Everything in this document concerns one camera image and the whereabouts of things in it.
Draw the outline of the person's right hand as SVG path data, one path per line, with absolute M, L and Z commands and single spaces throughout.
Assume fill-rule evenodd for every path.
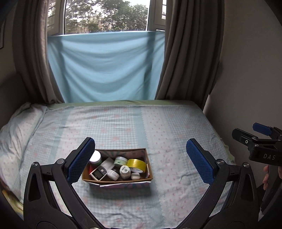
M 267 188 L 268 188 L 268 186 L 269 186 L 269 184 L 268 184 L 268 180 L 269 180 L 269 168 L 270 168 L 269 165 L 267 165 L 267 166 L 265 166 L 265 167 L 263 168 L 263 171 L 266 173 L 265 176 L 264 176 L 264 179 L 263 179 L 263 181 L 262 181 L 262 183 L 263 183 L 263 190 L 267 190 Z M 278 167 L 278 175 L 279 175 L 280 179 L 282 179 L 282 167 L 281 167 L 281 166 Z

